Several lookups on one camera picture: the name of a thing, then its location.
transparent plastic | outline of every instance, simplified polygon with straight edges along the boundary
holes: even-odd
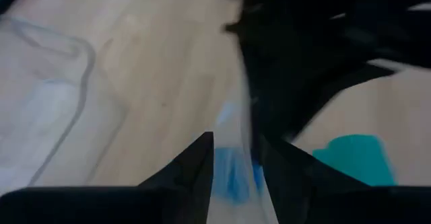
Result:
[[[0,18],[0,194],[86,185],[125,108],[83,40]]]
[[[239,75],[213,128],[214,171],[207,223],[278,224],[263,170],[251,159],[250,99],[245,74]]]

wooden floor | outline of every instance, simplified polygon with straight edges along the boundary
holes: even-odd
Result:
[[[239,0],[18,0],[9,15],[93,46],[96,67],[124,110],[111,141],[69,139],[74,144],[60,149],[34,184],[136,185],[212,129],[241,81],[235,38],[221,29],[239,8]],[[339,135],[378,135],[399,183],[431,184],[430,83],[429,72],[410,69],[345,90],[295,144],[311,152]],[[102,115],[80,127],[103,131],[95,118]]]
[[[239,6],[239,0],[19,0],[13,17],[92,44],[96,66],[126,112],[112,142],[95,150],[91,141],[70,140],[76,143],[59,149],[35,185],[138,184],[210,129],[241,72],[236,41],[222,32]]]

blue object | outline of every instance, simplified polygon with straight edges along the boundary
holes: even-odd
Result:
[[[327,165],[371,186],[395,185],[381,146],[372,135],[348,135],[333,139],[326,149],[312,155]]]
[[[265,181],[263,178],[263,169],[262,166],[257,163],[257,161],[253,160],[253,178],[255,179],[256,189],[259,194],[262,193],[263,182]]]
[[[248,200],[249,186],[241,149],[220,147],[214,149],[212,194],[242,204]]]

teal object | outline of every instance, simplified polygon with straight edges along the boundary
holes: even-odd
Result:
[[[327,165],[370,186],[396,185],[379,138],[347,135],[329,142],[312,155]]]

light wood surface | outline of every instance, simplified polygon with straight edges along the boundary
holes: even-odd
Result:
[[[35,184],[136,185],[210,129],[240,73],[236,41],[222,32],[239,6],[239,0],[18,0],[11,16],[90,42],[96,66],[127,109],[112,142],[97,147],[104,148],[97,162],[88,152],[95,147],[69,145]]]
[[[239,7],[239,0],[18,0],[9,15],[94,47],[126,112],[112,141],[60,151],[36,184],[135,185],[211,129],[242,73],[236,41],[221,29]],[[430,83],[428,71],[409,69],[345,90],[294,144],[311,153],[340,135],[374,134],[398,183],[429,185]]]

